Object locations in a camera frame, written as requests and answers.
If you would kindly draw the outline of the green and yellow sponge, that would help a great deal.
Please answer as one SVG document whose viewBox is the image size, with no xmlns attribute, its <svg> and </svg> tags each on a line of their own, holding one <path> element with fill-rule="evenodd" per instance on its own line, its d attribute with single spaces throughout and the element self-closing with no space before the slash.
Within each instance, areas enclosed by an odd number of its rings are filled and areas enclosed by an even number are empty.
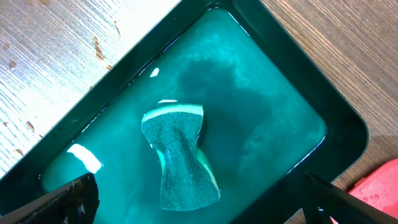
<svg viewBox="0 0 398 224">
<path fill-rule="evenodd" d="M 220 200 L 212 168 L 198 147 L 202 105 L 169 104 L 143 115 L 141 130 L 159 157 L 160 207 L 192 211 Z"/>
</svg>

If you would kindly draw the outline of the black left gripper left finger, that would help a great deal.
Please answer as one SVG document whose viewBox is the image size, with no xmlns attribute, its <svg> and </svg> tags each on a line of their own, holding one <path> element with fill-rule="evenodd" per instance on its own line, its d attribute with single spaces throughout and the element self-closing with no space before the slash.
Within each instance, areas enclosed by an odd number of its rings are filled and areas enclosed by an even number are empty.
<svg viewBox="0 0 398 224">
<path fill-rule="evenodd" d="M 94 174 L 86 173 L 1 217 L 1 224 L 93 224 L 99 207 Z"/>
</svg>

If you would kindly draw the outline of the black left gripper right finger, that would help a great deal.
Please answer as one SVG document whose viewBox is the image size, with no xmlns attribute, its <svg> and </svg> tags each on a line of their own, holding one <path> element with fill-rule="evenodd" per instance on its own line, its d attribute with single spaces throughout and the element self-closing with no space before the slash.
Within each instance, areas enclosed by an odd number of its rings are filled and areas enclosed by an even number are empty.
<svg viewBox="0 0 398 224">
<path fill-rule="evenodd" d="M 397 224 L 397 219 L 321 178 L 306 173 L 302 209 L 307 224 Z"/>
</svg>

